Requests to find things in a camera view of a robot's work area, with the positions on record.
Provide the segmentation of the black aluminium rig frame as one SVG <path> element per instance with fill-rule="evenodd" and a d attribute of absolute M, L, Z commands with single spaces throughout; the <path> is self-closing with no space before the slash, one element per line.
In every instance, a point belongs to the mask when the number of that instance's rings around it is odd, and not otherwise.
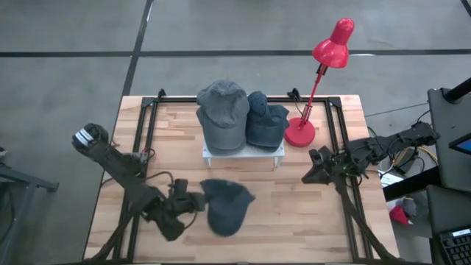
<path fill-rule="evenodd" d="M 186 263 L 324 263 L 351 262 L 375 256 L 342 209 L 333 185 L 305 185 L 310 169 L 307 148 L 283 147 L 280 160 L 212 159 L 202 156 L 203 135 L 193 97 L 127 96 L 116 122 L 114 140 L 122 152 L 152 149 L 149 182 L 166 190 L 171 178 L 185 178 L 192 191 L 210 178 L 246 186 L 254 195 L 240 230 L 220 237 L 205 213 L 183 214 L 187 230 L 175 241 L 157 225 L 136 218 L 128 226 L 106 265 Z"/>

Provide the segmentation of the grey metal cart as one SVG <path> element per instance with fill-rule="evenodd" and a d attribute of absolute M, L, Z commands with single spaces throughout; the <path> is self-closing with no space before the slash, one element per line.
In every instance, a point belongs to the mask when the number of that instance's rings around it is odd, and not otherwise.
<path fill-rule="evenodd" d="M 56 192 L 59 186 L 9 167 L 4 162 L 6 154 L 7 150 L 0 146 L 0 265 L 10 264 L 21 223 L 36 189 Z"/>

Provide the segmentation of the navy denim baseball cap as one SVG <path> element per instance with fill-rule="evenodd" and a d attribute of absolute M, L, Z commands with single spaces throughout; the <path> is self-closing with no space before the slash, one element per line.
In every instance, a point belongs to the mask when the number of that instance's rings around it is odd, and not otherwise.
<path fill-rule="evenodd" d="M 249 112 L 247 114 L 247 123 L 255 122 L 257 124 L 285 124 L 288 128 L 287 116 L 289 111 L 282 105 L 269 105 L 268 99 L 261 91 L 256 91 L 248 96 Z"/>
<path fill-rule="evenodd" d="M 244 185 L 229 180 L 207 179 L 200 185 L 208 203 L 210 229 L 222 237 L 236 234 L 255 196 Z"/>
<path fill-rule="evenodd" d="M 246 140 L 248 144 L 257 148 L 274 152 L 281 145 L 285 130 L 285 124 L 267 125 L 248 122 Z"/>

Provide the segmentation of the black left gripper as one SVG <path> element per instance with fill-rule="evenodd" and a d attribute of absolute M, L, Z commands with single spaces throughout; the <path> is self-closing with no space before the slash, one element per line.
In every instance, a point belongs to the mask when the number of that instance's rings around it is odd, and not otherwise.
<path fill-rule="evenodd" d="M 169 196 L 157 211 L 156 222 L 163 237 L 174 241 L 185 231 L 185 225 L 178 219 L 184 213 L 204 212 L 205 195 L 199 192 L 187 192 L 188 181 L 176 179 L 170 185 Z"/>

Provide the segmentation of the red desk lamp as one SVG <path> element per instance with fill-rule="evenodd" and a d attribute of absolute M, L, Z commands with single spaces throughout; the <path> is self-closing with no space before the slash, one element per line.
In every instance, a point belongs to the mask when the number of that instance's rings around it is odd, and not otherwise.
<path fill-rule="evenodd" d="M 316 72 L 311 95 L 301 116 L 288 121 L 289 127 L 284 133 L 284 138 L 290 145 L 305 147 L 314 140 L 316 130 L 309 121 L 314 95 L 321 78 L 329 68 L 344 68 L 347 65 L 350 56 L 347 43 L 354 29 L 355 23 L 353 19 L 341 18 L 336 22 L 330 37 L 317 44 L 312 51 L 312 56 L 319 63 L 319 67 Z"/>

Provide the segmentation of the black power adapter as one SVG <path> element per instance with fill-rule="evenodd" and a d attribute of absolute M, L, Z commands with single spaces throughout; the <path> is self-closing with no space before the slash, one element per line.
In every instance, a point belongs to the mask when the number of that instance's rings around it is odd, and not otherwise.
<path fill-rule="evenodd" d="M 406 174 L 411 169 L 416 159 L 417 156 L 398 159 L 393 163 L 393 170 L 398 174 Z"/>

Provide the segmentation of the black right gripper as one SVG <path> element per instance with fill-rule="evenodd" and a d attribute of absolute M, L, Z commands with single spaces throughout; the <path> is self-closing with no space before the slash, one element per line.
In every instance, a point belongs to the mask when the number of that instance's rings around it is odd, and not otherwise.
<path fill-rule="evenodd" d="M 303 183 L 330 184 L 331 175 L 345 173 L 348 170 L 346 156 L 334 153 L 328 147 L 311 150 L 313 167 L 302 177 Z"/>

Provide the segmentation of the black keyboard desk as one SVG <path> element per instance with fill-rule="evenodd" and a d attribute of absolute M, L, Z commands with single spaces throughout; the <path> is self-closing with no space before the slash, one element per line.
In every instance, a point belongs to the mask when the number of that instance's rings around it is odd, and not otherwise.
<path fill-rule="evenodd" d="M 439 246 L 439 234 L 471 227 L 471 192 L 442 187 L 437 166 L 383 188 L 392 201 L 418 191 L 426 191 L 431 226 L 431 257 L 434 265 L 447 265 Z"/>

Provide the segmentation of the black round pole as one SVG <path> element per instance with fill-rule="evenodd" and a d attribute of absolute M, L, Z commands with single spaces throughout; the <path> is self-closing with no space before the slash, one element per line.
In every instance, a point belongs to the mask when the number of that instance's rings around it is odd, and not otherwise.
<path fill-rule="evenodd" d="M 457 104 L 465 95 L 469 93 L 471 93 L 471 77 L 453 89 L 444 88 L 442 90 L 444 99 L 451 104 Z"/>

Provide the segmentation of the tablet with blue screen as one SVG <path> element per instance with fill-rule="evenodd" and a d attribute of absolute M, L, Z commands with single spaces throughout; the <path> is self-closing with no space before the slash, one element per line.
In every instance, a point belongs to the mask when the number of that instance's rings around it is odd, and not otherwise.
<path fill-rule="evenodd" d="M 451 141 L 448 146 L 455 151 L 471 155 L 471 132 Z"/>

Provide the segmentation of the red cloth item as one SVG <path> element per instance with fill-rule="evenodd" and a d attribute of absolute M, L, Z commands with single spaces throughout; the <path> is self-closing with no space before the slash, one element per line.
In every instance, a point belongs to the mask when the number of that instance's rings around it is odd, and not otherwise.
<path fill-rule="evenodd" d="M 389 211 L 389 216 L 391 220 L 408 226 L 410 225 L 408 216 L 406 215 L 406 212 L 404 211 L 402 205 L 395 205 L 390 211 Z"/>

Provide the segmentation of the black computer keyboard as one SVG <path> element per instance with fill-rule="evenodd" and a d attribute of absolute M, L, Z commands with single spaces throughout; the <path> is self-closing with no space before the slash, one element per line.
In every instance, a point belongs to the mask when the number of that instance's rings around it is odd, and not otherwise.
<path fill-rule="evenodd" d="M 471 265 L 471 227 L 440 233 L 439 246 L 447 265 Z"/>

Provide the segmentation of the white perforated metal stand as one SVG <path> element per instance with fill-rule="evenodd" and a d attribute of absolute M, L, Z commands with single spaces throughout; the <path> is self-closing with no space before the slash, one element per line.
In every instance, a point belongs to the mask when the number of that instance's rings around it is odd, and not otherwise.
<path fill-rule="evenodd" d="M 274 162 L 274 167 L 277 168 L 280 166 L 281 162 L 285 157 L 285 148 L 284 141 L 282 141 L 279 147 L 273 151 L 269 152 L 256 146 L 246 145 L 243 149 L 233 155 L 213 155 L 205 141 L 203 141 L 202 147 L 202 158 L 205 160 L 205 165 L 210 168 L 212 159 L 239 159 L 239 158 L 272 158 Z"/>

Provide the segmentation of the grey cloth item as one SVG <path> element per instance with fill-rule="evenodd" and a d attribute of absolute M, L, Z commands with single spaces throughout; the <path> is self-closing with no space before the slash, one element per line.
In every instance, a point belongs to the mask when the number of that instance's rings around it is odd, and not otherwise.
<path fill-rule="evenodd" d="M 402 201 L 402 208 L 409 219 L 413 219 L 417 216 L 417 204 L 412 198 L 405 197 Z"/>

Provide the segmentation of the grey denim baseball cap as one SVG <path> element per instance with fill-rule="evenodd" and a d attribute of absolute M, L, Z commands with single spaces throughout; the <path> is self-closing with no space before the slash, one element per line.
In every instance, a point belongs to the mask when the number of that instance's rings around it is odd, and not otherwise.
<path fill-rule="evenodd" d="M 207 149 L 212 155 L 234 155 L 237 152 L 240 152 L 246 146 L 245 142 L 242 142 L 239 146 L 234 149 L 219 149 L 210 144 L 207 144 Z"/>
<path fill-rule="evenodd" d="M 234 149 L 246 141 L 249 102 L 246 91 L 236 82 L 220 79 L 198 92 L 196 116 L 206 144 Z"/>

